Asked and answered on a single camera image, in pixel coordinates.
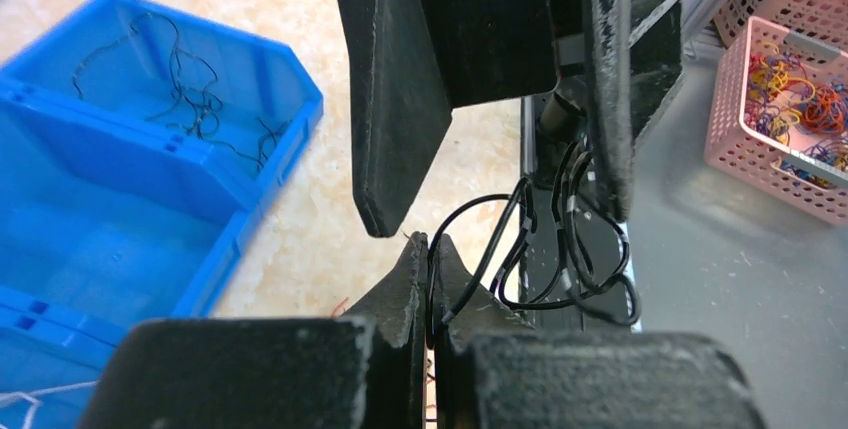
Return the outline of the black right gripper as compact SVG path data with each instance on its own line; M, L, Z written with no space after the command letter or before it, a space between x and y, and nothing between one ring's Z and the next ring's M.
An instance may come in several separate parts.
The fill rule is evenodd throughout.
M581 0L337 1L350 65L353 199L376 238L399 230L451 106L552 90L555 40L581 23ZM681 12L682 0L582 0L596 199L618 222L631 211L639 140L681 76Z

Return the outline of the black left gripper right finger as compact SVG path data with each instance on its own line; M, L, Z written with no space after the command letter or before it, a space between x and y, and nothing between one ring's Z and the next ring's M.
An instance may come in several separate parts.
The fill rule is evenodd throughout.
M441 428L763 428L731 354L699 334L536 329L484 290L435 340Z

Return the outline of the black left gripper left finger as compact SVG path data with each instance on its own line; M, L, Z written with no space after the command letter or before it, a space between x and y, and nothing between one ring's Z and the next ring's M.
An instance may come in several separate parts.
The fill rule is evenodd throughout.
M82 428L421 428L427 237L338 317L155 319L104 368Z

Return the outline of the black cable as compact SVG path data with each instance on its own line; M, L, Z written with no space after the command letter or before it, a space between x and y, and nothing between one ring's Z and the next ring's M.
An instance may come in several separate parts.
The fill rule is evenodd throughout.
M610 218L581 191L591 166L587 139L570 142L550 188L540 189L530 176L524 175L511 193L472 199L440 224L427 252L427 348L436 346L481 288L484 273L514 212L521 214L520 227L487 287L489 295L519 313L574 309L581 320L595 320L632 333L640 331L642 301L631 276L631 245L625 226ZM478 266L456 300L444 301L446 289L438 253L447 238L447 229L468 210L495 201L504 202L505 207ZM614 235L614 265L603 278L597 276L578 230L579 212L595 215Z

